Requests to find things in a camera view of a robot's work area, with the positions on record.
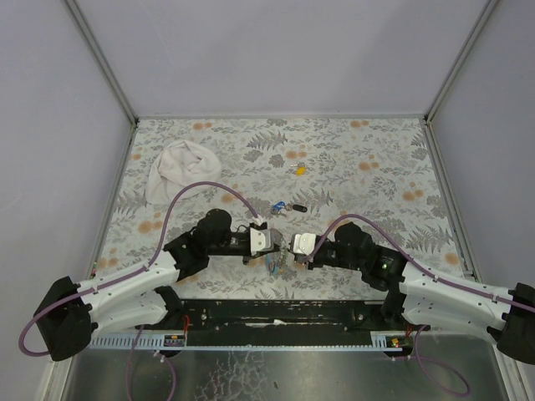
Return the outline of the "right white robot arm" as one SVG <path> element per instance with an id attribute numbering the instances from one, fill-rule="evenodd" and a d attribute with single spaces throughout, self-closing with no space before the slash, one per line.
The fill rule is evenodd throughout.
<path id="1" fill-rule="evenodd" d="M 385 292 L 381 313 L 386 320 L 462 332 L 509 358 L 534 363 L 534 289 L 529 285 L 509 289 L 454 277 L 375 244 L 353 222 L 338 227 L 333 240 L 295 234 L 289 250 L 308 269 L 360 272 L 363 282 Z"/>

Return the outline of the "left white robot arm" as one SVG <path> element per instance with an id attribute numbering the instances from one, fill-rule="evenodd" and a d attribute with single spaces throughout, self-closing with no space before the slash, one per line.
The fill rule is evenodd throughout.
<path id="1" fill-rule="evenodd" d="M 131 327 L 176 329 L 184 322 L 184 304 L 172 284 L 207 268 L 211 256 L 249 263 L 279 250 L 267 223 L 253 222 L 244 231 L 232 231 L 231 223 L 228 212 L 213 209 L 147 263 L 80 283 L 58 279 L 34 313 L 46 355 L 63 361 L 92 340 Z"/>

